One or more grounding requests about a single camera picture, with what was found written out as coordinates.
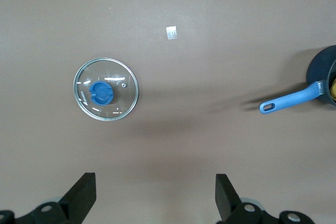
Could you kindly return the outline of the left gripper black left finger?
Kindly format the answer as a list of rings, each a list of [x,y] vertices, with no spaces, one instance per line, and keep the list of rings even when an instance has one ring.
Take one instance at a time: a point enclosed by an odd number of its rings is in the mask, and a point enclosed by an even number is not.
[[[58,202],[43,203],[19,218],[0,210],[0,224],[82,224],[95,202],[96,175],[84,173]]]

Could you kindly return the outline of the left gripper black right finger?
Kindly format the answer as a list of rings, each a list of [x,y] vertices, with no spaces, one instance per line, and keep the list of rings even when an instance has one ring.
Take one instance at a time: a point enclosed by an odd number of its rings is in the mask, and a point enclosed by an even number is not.
[[[301,212],[287,210],[276,218],[253,200],[243,202],[226,174],[216,175],[215,202],[221,217],[217,224],[314,224]]]

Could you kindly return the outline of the small clear tape piece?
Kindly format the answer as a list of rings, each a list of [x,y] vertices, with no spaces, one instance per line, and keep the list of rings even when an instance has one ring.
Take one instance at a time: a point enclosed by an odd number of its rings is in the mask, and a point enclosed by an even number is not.
[[[177,29],[176,26],[166,27],[167,39],[172,40],[177,38]]]

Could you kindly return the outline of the glass lid with blue knob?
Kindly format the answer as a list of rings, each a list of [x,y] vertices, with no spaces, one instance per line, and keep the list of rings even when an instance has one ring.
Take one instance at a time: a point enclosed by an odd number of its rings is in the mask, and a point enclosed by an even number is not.
[[[139,84],[124,63],[97,58],[79,68],[74,78],[74,95],[85,114],[99,121],[116,121],[135,108]]]

